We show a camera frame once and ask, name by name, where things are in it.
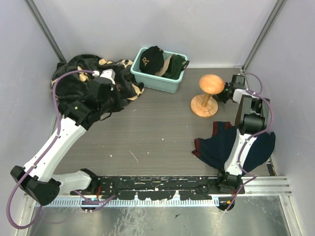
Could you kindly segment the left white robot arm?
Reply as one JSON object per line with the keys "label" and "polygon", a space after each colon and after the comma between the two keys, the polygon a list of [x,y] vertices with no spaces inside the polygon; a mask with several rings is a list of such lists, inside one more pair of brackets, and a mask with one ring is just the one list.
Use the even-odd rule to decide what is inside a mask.
{"label": "left white robot arm", "polygon": [[56,175],[54,171],[73,144],[101,120],[104,113],[114,112],[119,101],[115,72],[93,71],[85,98],[76,99],[58,118],[57,130],[40,151],[24,166],[15,166],[10,174],[18,186],[40,205],[50,204],[58,195],[83,190],[92,195],[98,191],[99,178],[88,169]]}

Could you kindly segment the black floral fleece blanket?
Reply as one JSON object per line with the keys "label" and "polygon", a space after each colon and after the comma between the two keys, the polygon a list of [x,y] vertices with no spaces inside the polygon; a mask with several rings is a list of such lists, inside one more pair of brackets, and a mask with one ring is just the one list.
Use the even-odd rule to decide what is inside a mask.
{"label": "black floral fleece blanket", "polygon": [[[136,100],[144,92],[144,84],[136,82],[135,76],[131,73],[133,61],[121,59],[119,61],[106,61],[97,55],[81,54],[74,56],[68,62],[57,64],[56,71],[52,77],[51,86],[57,78],[63,74],[74,70],[104,70],[112,69],[115,72],[115,88],[110,91],[110,101],[102,102],[102,111],[105,105],[113,105],[110,113],[121,111],[131,101]],[[76,100],[84,100],[87,97],[90,82],[94,77],[89,73],[74,73],[66,76],[56,87],[56,99],[59,103],[60,113],[64,113],[68,106]]]}

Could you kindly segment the teal plastic bin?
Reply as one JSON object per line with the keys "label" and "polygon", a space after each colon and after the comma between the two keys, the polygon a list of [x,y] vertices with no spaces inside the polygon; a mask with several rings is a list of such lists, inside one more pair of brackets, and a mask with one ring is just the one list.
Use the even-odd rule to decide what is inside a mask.
{"label": "teal plastic bin", "polygon": [[135,77],[136,82],[143,83],[144,87],[146,88],[156,89],[168,93],[175,93],[177,91],[178,85],[182,81],[184,71],[181,71],[177,80],[142,73],[140,70],[140,56],[146,49],[148,49],[148,47],[142,47],[139,50],[130,69],[131,73]]}

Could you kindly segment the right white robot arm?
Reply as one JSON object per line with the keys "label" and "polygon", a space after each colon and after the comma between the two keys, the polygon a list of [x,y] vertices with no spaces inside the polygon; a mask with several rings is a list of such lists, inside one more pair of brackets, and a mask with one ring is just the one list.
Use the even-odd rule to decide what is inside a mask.
{"label": "right white robot arm", "polygon": [[235,118],[236,138],[223,169],[217,175],[216,188],[223,194],[231,189],[240,189],[242,174],[247,172],[244,163],[249,151],[257,136],[265,132],[273,120],[270,100],[248,89],[246,79],[244,73],[233,75],[223,91],[215,95],[217,102],[232,100],[239,104]]}

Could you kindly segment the wooden hat stand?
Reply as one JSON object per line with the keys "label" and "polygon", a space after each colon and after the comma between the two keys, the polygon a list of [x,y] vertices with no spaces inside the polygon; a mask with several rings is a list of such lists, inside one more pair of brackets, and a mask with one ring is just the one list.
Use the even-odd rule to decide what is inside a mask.
{"label": "wooden hat stand", "polygon": [[192,112],[202,118],[209,118],[218,111],[218,102],[213,98],[224,90],[223,79],[214,74],[207,74],[199,80],[199,86],[204,92],[196,95],[190,102]]}

